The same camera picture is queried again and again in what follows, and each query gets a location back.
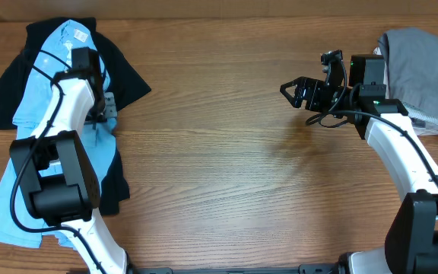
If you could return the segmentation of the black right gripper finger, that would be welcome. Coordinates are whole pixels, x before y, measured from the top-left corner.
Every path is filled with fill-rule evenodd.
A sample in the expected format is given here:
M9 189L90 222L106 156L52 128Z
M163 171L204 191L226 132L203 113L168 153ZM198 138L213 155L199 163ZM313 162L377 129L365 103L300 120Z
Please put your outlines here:
M290 94L288 89L294 89L294 93ZM290 105L294 108L301 108L303 98L299 92L299 88L297 84L283 84L280 86L281 94L288 100Z
M292 88L292 87L296 87L299 84L302 85L305 82L306 78L301 76L299 78L296 78L292 81L289 81L288 83L285 83L282 85L282 88Z

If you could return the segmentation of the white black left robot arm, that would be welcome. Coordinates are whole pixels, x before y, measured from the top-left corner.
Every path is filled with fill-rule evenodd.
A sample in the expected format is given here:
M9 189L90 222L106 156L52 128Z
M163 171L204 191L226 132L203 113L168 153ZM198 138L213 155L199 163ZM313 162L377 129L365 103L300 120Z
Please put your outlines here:
M105 110L100 57L88 47L71 51L71 64L50 78L52 99L38 127L26 139L11 143L17 178L10 214L22 231L38 233L17 218L21 193L30 216L42 219L42 232L61 231L85 261L90 273L135 273L100 214L97 175L79 135L88 117Z

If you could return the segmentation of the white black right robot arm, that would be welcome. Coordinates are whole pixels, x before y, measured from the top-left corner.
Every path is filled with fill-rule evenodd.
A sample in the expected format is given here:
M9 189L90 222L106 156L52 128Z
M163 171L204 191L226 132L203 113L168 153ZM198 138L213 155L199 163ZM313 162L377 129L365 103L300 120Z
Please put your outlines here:
M351 123L379 155L401 206L383 247L346 253L334 264L301 266L301 273L438 273L438 165L417 137L407 109L386 96L380 55L354 55L345 66L340 50L321 56L325 80L299 77L280 87L295 108L313 111L306 124L331 115Z

